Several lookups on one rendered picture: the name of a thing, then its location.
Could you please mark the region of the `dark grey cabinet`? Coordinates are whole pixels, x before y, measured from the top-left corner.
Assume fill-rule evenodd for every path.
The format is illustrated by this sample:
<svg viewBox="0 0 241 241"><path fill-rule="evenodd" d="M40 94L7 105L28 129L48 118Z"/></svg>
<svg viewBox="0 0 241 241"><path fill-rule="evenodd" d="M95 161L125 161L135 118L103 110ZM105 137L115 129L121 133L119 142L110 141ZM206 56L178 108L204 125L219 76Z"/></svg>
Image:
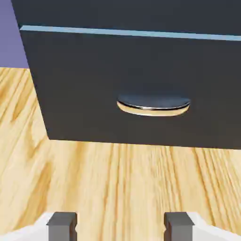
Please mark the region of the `dark grey cabinet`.
<svg viewBox="0 0 241 241"><path fill-rule="evenodd" d="M51 140L241 149L241 0L11 0Z"/></svg>

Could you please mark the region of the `dark grey drawer front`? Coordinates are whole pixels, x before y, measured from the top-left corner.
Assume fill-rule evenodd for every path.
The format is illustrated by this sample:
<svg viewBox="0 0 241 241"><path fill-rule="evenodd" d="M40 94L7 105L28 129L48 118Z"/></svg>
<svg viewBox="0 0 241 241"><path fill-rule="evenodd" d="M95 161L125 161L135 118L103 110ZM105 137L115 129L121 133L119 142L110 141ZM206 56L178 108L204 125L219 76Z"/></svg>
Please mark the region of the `dark grey drawer front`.
<svg viewBox="0 0 241 241"><path fill-rule="evenodd" d="M241 149L241 36L24 25L52 140ZM122 94L182 96L172 117L122 111Z"/></svg>
<svg viewBox="0 0 241 241"><path fill-rule="evenodd" d="M19 25L241 35L241 0L11 0Z"/></svg>

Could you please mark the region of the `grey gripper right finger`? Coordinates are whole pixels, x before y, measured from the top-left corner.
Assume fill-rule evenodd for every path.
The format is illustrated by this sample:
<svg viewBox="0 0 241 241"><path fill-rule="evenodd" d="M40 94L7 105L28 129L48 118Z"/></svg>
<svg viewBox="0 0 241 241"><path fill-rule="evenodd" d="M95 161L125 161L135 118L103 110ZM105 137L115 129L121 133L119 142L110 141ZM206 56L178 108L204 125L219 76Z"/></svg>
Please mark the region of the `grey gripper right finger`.
<svg viewBox="0 0 241 241"><path fill-rule="evenodd" d="M208 225L197 212L165 212L164 241L241 241L241 236Z"/></svg>

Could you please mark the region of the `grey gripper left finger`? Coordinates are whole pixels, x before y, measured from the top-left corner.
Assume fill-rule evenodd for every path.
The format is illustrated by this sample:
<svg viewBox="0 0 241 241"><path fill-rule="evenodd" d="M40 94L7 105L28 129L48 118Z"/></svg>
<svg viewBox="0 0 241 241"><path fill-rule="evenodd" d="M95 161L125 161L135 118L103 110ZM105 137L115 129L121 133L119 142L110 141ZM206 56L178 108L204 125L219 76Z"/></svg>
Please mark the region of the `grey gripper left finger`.
<svg viewBox="0 0 241 241"><path fill-rule="evenodd" d="M45 212L33 225L0 235L0 241L78 241L75 212Z"/></svg>

